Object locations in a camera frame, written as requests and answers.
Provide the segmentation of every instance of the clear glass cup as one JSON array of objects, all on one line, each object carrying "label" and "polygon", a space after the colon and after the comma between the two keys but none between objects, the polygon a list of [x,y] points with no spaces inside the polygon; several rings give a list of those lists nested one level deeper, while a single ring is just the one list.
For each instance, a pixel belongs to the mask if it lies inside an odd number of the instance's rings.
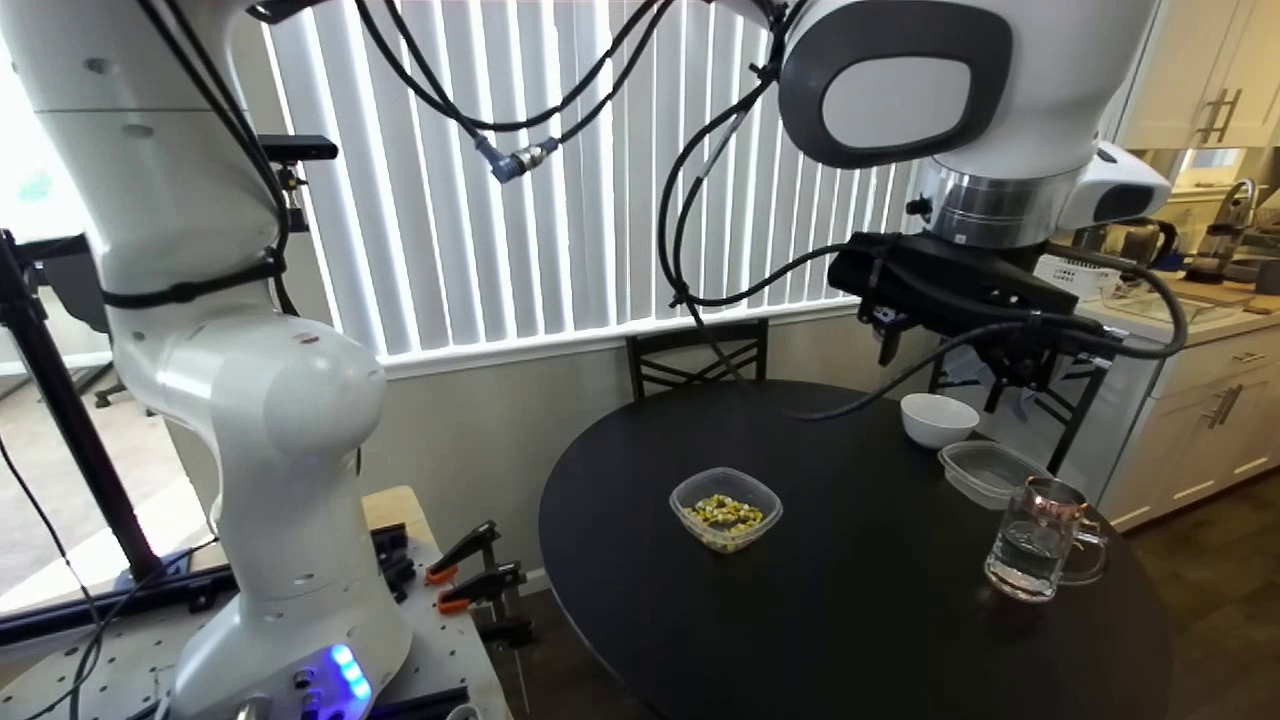
[{"label": "clear glass cup", "polygon": [[984,571],[998,593],[1024,603],[1048,603],[1066,581],[1069,555],[1079,545],[1096,555],[1079,577],[1096,581],[1109,561],[1109,526],[1083,504],[1074,484],[1034,478],[1007,502]]}]

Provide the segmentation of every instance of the white cabinet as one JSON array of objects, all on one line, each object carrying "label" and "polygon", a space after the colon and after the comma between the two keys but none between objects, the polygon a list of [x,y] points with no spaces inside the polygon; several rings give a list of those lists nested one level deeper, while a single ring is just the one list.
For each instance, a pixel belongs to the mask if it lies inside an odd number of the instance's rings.
[{"label": "white cabinet", "polygon": [[1102,502],[1135,529],[1280,465],[1280,334],[1202,343],[1170,361]]},{"label": "white cabinet", "polygon": [[1272,144],[1280,0],[1165,0],[1134,78],[1121,144]]}]

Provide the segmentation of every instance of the white bowl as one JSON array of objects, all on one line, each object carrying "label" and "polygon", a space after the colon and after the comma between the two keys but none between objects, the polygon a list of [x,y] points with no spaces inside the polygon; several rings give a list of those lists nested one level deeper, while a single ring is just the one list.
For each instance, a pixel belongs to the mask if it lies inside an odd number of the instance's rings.
[{"label": "white bowl", "polygon": [[906,417],[906,433],[921,445],[921,448],[946,448],[965,442],[981,417],[977,409],[954,401],[954,397],[934,397],[934,393],[914,393],[900,401],[900,417]]}]

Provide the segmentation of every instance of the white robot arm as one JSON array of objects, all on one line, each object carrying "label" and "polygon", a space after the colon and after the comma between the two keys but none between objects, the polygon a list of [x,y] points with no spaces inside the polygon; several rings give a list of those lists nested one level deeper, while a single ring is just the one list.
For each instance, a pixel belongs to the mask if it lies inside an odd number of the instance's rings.
[{"label": "white robot arm", "polygon": [[[209,48],[197,78],[231,78],[231,15],[290,20],[307,6],[322,0],[0,6],[18,68],[99,225],[116,367],[221,465],[221,487],[199,498],[240,595],[189,643],[173,720],[250,705],[361,715],[414,636],[344,465],[377,429],[381,367],[347,336],[272,312],[256,269],[278,242],[278,202],[235,147],[245,128],[214,114],[156,35],[168,29],[192,55]],[[759,23],[794,8],[722,6]],[[1155,172],[1094,140],[1150,13],[1151,0],[811,0],[794,23],[782,114],[795,147],[835,167],[927,158],[918,212],[934,243],[1030,249],[1165,202]],[[256,280],[173,299],[235,274]],[[338,661],[358,679],[300,694],[300,675],[333,675]]]}]

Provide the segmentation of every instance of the round black table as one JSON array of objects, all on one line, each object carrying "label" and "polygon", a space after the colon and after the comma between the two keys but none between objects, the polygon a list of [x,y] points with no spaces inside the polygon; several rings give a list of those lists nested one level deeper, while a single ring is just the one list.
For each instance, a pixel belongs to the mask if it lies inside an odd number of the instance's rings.
[{"label": "round black table", "polygon": [[[673,720],[1165,715],[1172,630],[1124,545],[1102,585],[1043,609],[991,595],[1001,515],[942,479],[896,403],[795,422],[849,401],[713,384],[590,429],[547,479],[540,545],[591,652]],[[741,555],[700,550],[668,507],[717,465],[784,502]]]}]

